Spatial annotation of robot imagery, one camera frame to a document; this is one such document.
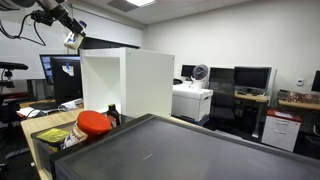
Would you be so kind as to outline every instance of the keyboard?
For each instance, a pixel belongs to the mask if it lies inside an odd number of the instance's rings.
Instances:
[[[58,109],[59,105],[56,102],[46,102],[46,103],[34,103],[29,105],[33,109],[38,109],[41,111]]]

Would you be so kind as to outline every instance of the computer monitor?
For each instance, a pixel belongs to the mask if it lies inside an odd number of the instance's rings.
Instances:
[[[311,91],[320,92],[320,71],[316,72],[314,77]]]
[[[234,78],[234,69],[229,68],[210,68],[210,81],[213,79],[233,79]]]
[[[191,78],[195,65],[182,65],[181,76]]]
[[[52,79],[57,104],[83,97],[80,61],[51,57]]]
[[[44,76],[46,77],[46,81],[47,81],[48,85],[53,85],[51,64],[50,64],[51,57],[80,61],[80,56],[77,54],[75,54],[75,55],[71,55],[71,54],[41,54],[40,61],[41,61]]]
[[[266,91],[270,74],[271,67],[235,67],[235,86],[247,90]]]

